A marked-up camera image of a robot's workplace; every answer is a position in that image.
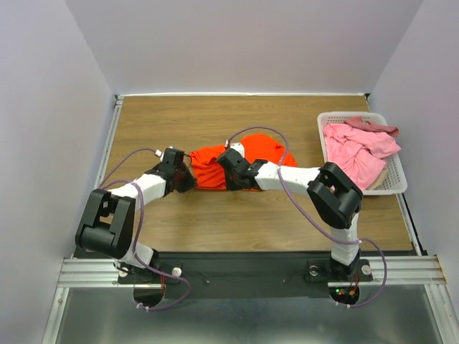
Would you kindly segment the orange t shirt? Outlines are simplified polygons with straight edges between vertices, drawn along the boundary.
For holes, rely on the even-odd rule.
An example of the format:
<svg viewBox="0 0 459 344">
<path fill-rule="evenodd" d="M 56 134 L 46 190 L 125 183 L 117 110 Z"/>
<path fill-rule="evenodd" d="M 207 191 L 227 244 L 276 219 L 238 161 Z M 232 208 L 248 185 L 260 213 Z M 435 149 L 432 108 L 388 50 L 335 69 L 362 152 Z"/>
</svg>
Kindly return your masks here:
<svg viewBox="0 0 459 344">
<path fill-rule="evenodd" d="M 281 143 L 262 133 L 248 135 L 240 141 L 240 144 L 244 148 L 244 157 L 250 164 L 255 161 L 277 164 L 285 152 L 285 147 Z M 229 191 L 224 169 L 217 162 L 224 151 L 223 145 L 216 145 L 203 147 L 189 154 L 191 168 L 197 180 L 197 189 Z"/>
</svg>

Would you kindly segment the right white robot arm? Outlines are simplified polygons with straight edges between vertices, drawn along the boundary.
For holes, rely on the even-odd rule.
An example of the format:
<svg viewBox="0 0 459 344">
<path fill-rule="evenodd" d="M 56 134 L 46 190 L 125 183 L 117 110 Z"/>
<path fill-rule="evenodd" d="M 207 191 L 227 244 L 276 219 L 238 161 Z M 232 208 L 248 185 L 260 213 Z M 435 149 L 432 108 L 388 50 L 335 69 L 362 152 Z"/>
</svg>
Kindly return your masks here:
<svg viewBox="0 0 459 344">
<path fill-rule="evenodd" d="M 335 164 L 325 163 L 320 168 L 284 166 L 264 159 L 252 163 L 233 148 L 218 158 L 225 181 L 231 191 L 250 189 L 257 191 L 284 191 L 293 205 L 327 239 L 331 249 L 331 274 L 345 280 L 356 273 L 360 240 L 357 223 L 363 193 L 359 187 Z M 307 196 L 329 231 L 321 228 L 301 208 L 294 196 Z"/>
</svg>

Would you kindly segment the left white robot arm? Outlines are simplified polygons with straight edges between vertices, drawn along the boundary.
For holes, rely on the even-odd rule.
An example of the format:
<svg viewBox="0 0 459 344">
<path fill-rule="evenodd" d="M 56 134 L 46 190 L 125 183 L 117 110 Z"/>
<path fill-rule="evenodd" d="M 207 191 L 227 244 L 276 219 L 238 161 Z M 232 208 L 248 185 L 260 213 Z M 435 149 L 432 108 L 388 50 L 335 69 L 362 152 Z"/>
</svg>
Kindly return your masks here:
<svg viewBox="0 0 459 344">
<path fill-rule="evenodd" d="M 112 181 L 90 192 L 75 235 L 77 247 L 103 254 L 135 267 L 143 282 L 159 275 L 184 281 L 181 270 L 162 272 L 158 252 L 138 242 L 143 225 L 144 207 L 170 193 L 185 193 L 195 187 L 196 179 L 184 162 L 185 152 L 176 148 L 156 151 L 160 162 L 133 181 Z"/>
</svg>

